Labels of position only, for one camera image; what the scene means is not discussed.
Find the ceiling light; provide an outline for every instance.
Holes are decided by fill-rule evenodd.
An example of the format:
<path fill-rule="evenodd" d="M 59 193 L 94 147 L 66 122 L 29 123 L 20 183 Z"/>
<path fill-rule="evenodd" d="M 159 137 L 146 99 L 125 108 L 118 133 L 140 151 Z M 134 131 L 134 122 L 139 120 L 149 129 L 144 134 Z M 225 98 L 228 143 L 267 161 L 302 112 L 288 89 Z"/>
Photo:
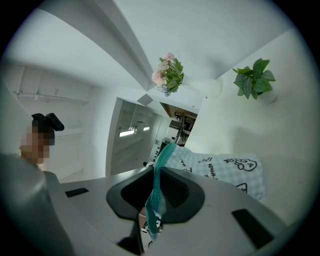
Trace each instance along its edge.
<path fill-rule="evenodd" d="M 120 133 L 119 133 L 119 137 L 127 136 L 127 135 L 134 134 L 134 133 L 135 133 L 134 130 L 129 130 L 129 131 L 120 132 Z"/>

